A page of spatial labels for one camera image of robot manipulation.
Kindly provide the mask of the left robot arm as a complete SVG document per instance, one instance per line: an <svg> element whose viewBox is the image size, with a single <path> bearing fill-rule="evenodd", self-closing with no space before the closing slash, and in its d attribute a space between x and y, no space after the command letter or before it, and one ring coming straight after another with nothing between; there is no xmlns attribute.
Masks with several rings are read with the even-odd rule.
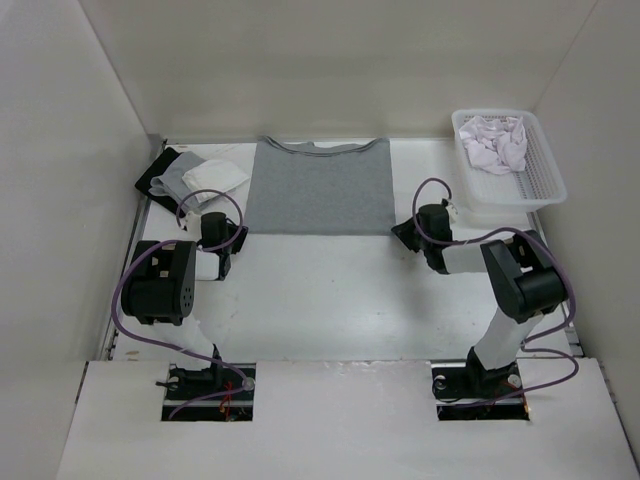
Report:
<svg viewBox="0 0 640 480"><path fill-rule="evenodd" d="M137 243L132 262L136 265L120 291L123 313L153 332L153 342L178 347L194 354L199 364L190 375L190 386L206 399L224 387L224 373L213 365L220 359L214 343L202 332L193 314L196 283L226 279L232 257L238 254L249 228L223 212L188 213L178 227L198 239L167 245L158 240Z"/></svg>

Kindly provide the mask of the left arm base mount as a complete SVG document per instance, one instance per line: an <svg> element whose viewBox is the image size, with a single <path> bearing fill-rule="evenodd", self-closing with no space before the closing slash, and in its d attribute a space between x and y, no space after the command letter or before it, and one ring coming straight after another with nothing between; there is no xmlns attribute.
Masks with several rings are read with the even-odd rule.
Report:
<svg viewBox="0 0 640 480"><path fill-rule="evenodd" d="M254 364L223 368L212 364L201 370L171 365L163 389L164 422L250 422L254 415Z"/></svg>

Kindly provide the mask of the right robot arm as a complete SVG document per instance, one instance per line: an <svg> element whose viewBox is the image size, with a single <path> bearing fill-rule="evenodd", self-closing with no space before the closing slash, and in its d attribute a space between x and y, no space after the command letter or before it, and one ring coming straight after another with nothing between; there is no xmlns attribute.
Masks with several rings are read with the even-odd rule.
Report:
<svg viewBox="0 0 640 480"><path fill-rule="evenodd" d="M568 289L539 234L512 230L506 239L455 241L444 204L428 204L392 234L442 275L485 273L497 304L483 337L471 347L464 384L489 394L507 376L522 342L541 319L568 299Z"/></svg>

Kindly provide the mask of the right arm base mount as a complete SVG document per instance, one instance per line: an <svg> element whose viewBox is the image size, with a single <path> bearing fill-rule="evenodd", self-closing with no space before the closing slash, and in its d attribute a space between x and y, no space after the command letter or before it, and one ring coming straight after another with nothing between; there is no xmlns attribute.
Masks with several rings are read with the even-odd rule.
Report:
<svg viewBox="0 0 640 480"><path fill-rule="evenodd" d="M436 363L431 373L440 421L529 420L523 394L503 399L522 389L516 363L484 377L465 363Z"/></svg>

